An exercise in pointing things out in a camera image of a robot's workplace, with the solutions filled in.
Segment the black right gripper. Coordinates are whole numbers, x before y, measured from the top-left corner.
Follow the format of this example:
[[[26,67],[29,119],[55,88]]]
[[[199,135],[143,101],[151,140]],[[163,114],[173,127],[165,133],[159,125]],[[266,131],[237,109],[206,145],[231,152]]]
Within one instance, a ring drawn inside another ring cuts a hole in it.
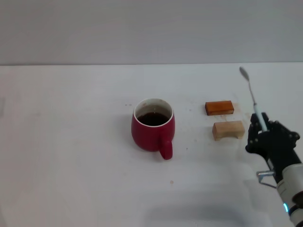
[[[275,182],[283,180],[282,171],[291,165],[301,164],[301,160],[294,151],[300,135],[286,128],[279,121],[269,120],[266,113],[262,113],[267,126],[266,132],[259,132],[259,120],[255,113],[250,118],[248,141],[245,147],[249,153],[262,156],[269,169],[274,171]]]

